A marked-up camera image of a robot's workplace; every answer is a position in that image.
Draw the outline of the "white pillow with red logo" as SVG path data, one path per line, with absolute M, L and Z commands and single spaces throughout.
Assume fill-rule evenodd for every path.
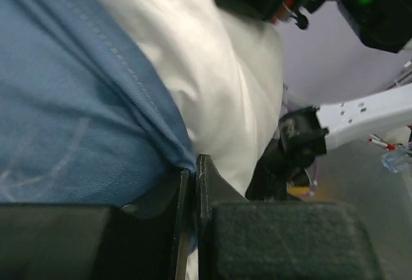
M 279 34 L 213 0 L 99 1 L 155 67 L 195 153 L 245 193 L 281 110 Z

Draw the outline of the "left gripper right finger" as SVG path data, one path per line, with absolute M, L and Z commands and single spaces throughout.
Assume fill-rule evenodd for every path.
M 197 159 L 200 279 L 382 279 L 355 209 L 299 200 L 248 201 Z

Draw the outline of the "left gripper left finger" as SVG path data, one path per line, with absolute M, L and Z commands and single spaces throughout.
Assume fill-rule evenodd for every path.
M 124 207 L 3 204 L 2 279 L 184 279 L 191 177 Z

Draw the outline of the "blue lettered pillowcase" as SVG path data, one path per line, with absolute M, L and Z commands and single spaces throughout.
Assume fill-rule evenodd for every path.
M 1 0 L 1 201 L 126 205 L 196 171 L 182 116 L 97 0 Z

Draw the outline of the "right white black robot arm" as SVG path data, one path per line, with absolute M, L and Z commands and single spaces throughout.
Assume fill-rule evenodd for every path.
M 398 53 L 411 45 L 411 0 L 215 0 L 248 18 L 277 22 L 293 19 L 308 28 L 307 14 L 335 1 L 363 45 Z M 318 156 L 362 136 L 404 126 L 411 120 L 411 86 L 368 97 L 308 106 L 280 118 L 279 138 L 271 140 L 247 189 L 248 200 L 289 199 L 292 178 Z

